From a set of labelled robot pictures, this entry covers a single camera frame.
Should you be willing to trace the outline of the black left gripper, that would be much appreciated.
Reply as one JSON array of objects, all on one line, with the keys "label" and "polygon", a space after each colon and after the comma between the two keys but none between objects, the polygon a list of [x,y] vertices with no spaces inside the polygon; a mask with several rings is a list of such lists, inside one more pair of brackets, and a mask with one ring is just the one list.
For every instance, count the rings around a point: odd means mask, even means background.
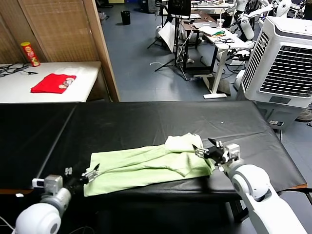
[{"label": "black left gripper", "polygon": [[[92,170],[84,172],[80,178],[71,177],[69,178],[64,187],[71,194],[81,194],[83,193],[83,187],[85,183],[90,183],[98,176],[98,169],[100,164],[98,163]],[[73,173],[72,167],[65,168],[65,175],[71,175]]]}]

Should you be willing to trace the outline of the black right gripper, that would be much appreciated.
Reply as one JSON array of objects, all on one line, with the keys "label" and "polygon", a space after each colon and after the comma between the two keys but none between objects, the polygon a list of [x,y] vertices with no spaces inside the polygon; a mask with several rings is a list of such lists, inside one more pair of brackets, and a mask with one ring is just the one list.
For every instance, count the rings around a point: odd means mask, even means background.
[{"label": "black right gripper", "polygon": [[198,157],[203,157],[204,159],[212,159],[217,164],[225,164],[229,161],[228,153],[223,148],[223,143],[220,140],[214,138],[208,138],[208,141],[213,145],[208,149],[193,146],[194,153]]}]

